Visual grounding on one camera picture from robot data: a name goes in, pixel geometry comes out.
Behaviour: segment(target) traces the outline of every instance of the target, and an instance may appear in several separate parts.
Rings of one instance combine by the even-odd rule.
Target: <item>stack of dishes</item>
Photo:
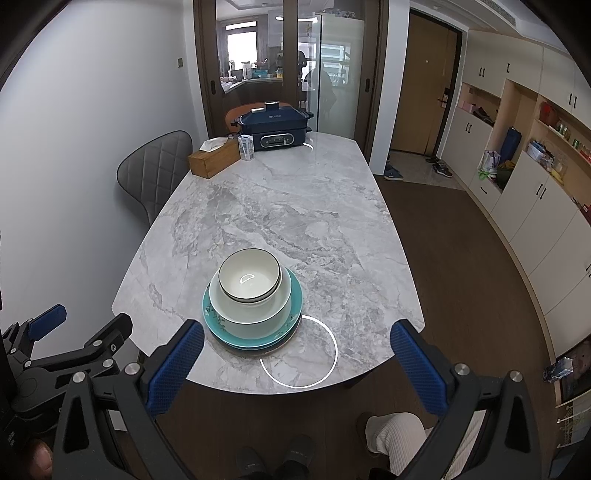
[[[260,355],[286,343],[296,331],[301,286],[266,250],[247,248],[230,255],[203,295],[203,318],[225,345]]]

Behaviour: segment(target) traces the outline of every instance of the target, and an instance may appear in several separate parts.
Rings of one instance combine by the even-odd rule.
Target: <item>chair backrest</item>
[[[390,346],[425,410],[443,417],[453,396],[451,364],[428,345],[408,320],[399,320],[390,330]]]
[[[246,105],[237,106],[233,108],[228,113],[226,113],[226,127],[230,130],[231,134],[237,134],[239,132],[239,128],[237,126],[232,125],[232,122],[241,115],[250,112],[253,108],[263,108],[265,106],[264,102],[257,102],[257,103],[247,103]],[[280,102],[279,106],[290,106],[289,103]]]
[[[192,152],[191,136],[179,130],[139,147],[119,165],[119,185],[143,205],[150,225],[189,171]]]

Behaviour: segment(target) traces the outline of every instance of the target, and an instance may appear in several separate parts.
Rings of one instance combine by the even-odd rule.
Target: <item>blue gripper pad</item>
[[[66,308],[63,305],[55,305],[42,313],[29,324],[28,337],[30,341],[37,342],[54,328],[66,321]]]
[[[168,411],[203,349],[205,342],[203,326],[195,320],[187,320],[187,322],[193,323],[180,340],[176,340],[177,335],[173,336],[168,344],[176,341],[176,345],[173,345],[162,366],[148,383],[146,409],[153,417]]]
[[[446,383],[404,326],[403,320],[392,325],[390,346],[425,410],[439,417],[444,416],[447,411]]]

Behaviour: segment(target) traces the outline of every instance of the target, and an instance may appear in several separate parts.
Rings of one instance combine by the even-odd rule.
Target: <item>gray marble table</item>
[[[307,317],[262,359],[236,356],[213,337],[203,290],[228,255],[247,247],[271,251],[295,273],[303,314],[330,329],[337,356],[327,329]],[[210,180],[189,173],[131,262],[113,312],[132,317],[131,339],[147,354],[186,319],[201,321],[206,343],[189,380],[252,394],[351,379],[392,357],[394,322],[424,327],[398,233],[359,147],[315,133],[307,145],[257,152]]]

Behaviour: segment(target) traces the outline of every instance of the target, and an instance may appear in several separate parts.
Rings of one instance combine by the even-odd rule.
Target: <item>gray quilted chair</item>
[[[191,153],[191,136],[178,130],[139,147],[119,165],[119,185],[143,205],[150,225],[189,171]]]

